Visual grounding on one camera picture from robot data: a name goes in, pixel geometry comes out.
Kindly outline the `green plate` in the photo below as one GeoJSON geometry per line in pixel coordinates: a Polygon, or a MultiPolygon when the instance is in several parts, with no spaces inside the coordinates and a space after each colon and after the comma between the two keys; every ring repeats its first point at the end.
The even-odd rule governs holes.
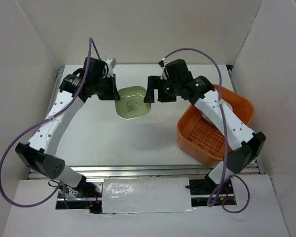
{"type": "Polygon", "coordinates": [[[116,113],[122,119],[136,119],[147,115],[151,104],[145,103],[147,90],[142,86],[125,87],[118,90],[120,100],[115,101],[116,113]]]}

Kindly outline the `orange plastic bin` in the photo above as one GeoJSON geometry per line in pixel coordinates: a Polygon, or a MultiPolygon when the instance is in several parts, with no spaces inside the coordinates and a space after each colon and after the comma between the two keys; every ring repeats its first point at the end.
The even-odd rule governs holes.
{"type": "MultiPolygon", "coordinates": [[[[231,105],[233,112],[249,125],[255,109],[246,98],[223,88],[222,99],[231,105]]],[[[223,159],[224,136],[214,124],[207,121],[200,110],[190,105],[177,124],[179,148],[204,165],[216,165],[223,159]]]]}

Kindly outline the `cream plate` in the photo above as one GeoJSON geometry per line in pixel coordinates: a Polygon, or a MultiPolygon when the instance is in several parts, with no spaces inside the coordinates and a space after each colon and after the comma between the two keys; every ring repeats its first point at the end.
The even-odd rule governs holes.
{"type": "Polygon", "coordinates": [[[208,116],[206,116],[203,112],[201,112],[203,119],[210,125],[214,125],[208,116]]]}

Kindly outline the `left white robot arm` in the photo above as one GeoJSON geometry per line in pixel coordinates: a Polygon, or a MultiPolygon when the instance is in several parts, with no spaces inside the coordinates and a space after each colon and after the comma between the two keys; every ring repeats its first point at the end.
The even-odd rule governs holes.
{"type": "Polygon", "coordinates": [[[97,95],[100,100],[120,100],[113,73],[116,64],[114,58],[104,61],[86,58],[83,68],[62,80],[47,121],[27,143],[18,143],[15,148],[27,166],[51,180],[65,183],[76,197],[95,191],[95,186],[56,157],[57,148],[71,120],[88,98],[97,95]]]}

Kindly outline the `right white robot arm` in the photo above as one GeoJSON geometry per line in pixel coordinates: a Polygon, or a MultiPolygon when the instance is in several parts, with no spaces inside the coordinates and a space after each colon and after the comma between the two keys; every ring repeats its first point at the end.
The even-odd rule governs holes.
{"type": "Polygon", "coordinates": [[[160,76],[148,78],[145,103],[154,103],[154,92],[159,102],[175,102],[178,96],[188,100],[202,114],[209,118],[224,135],[231,152],[205,176],[205,188],[217,193],[233,174],[240,173],[261,152],[266,141],[262,132],[254,132],[222,101],[222,89],[216,89],[204,76],[194,78],[185,60],[177,59],[159,62],[160,76]]]}

